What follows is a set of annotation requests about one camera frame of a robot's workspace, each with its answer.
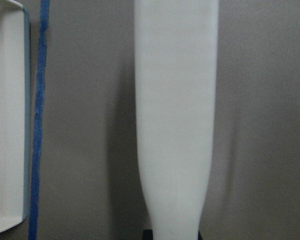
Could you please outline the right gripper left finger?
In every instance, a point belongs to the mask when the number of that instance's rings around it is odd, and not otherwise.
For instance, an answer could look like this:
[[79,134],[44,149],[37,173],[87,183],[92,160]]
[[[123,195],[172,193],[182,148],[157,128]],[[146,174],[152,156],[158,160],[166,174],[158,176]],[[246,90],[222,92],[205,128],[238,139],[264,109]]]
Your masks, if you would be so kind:
[[151,229],[144,229],[142,232],[142,240],[153,240],[153,231]]

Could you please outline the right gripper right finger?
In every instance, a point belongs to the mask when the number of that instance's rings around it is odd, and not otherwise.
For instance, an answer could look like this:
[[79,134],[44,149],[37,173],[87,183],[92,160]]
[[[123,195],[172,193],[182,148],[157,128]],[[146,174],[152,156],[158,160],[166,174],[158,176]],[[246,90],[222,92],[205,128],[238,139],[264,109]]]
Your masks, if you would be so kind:
[[200,231],[198,232],[198,238],[197,238],[197,239],[198,239],[198,240],[203,240],[203,237],[202,237]]

